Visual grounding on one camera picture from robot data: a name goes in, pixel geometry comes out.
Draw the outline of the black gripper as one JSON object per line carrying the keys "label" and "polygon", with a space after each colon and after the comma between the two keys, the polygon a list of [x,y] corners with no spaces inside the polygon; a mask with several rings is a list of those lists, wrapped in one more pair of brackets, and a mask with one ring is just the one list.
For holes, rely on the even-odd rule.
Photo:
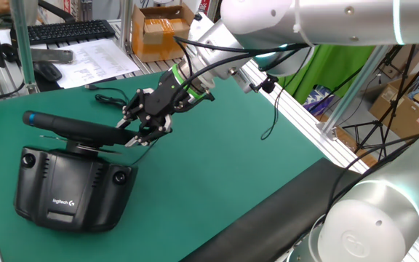
{"label": "black gripper", "polygon": [[172,117],[175,112],[190,111],[196,106],[196,101],[185,91],[179,90],[180,82],[169,69],[159,78],[156,89],[137,89],[134,97],[122,108],[122,119],[116,128],[125,129],[130,122],[138,119],[140,126],[135,136],[125,146],[149,146],[151,142],[172,132]]}

